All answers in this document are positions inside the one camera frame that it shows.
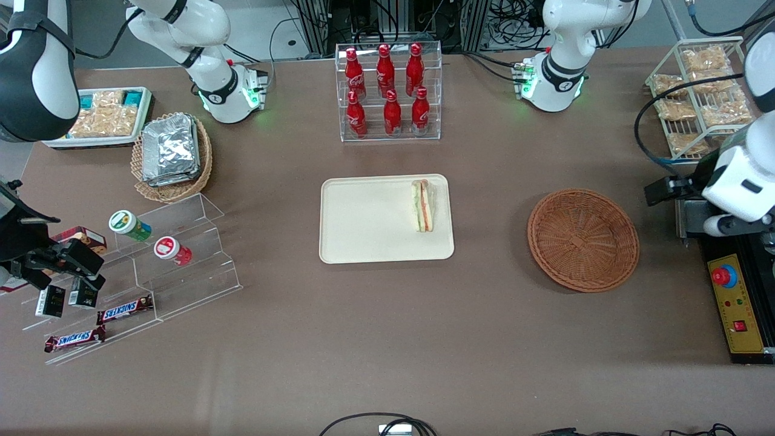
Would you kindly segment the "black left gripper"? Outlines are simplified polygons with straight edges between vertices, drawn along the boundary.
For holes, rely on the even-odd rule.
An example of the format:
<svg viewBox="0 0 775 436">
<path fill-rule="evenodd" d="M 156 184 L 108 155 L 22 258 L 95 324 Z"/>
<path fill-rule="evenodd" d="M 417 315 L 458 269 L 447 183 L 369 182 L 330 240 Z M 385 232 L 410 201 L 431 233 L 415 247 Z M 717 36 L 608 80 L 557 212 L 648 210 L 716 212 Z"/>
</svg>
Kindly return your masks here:
<svg viewBox="0 0 775 436">
<path fill-rule="evenodd" d="M 643 193 L 648 207 L 656 206 L 678 198 L 698 197 L 701 191 L 710 183 L 715 171 L 717 161 L 721 155 L 721 148 L 717 147 L 698 161 L 688 176 L 665 176 L 645 186 Z"/>
</svg>

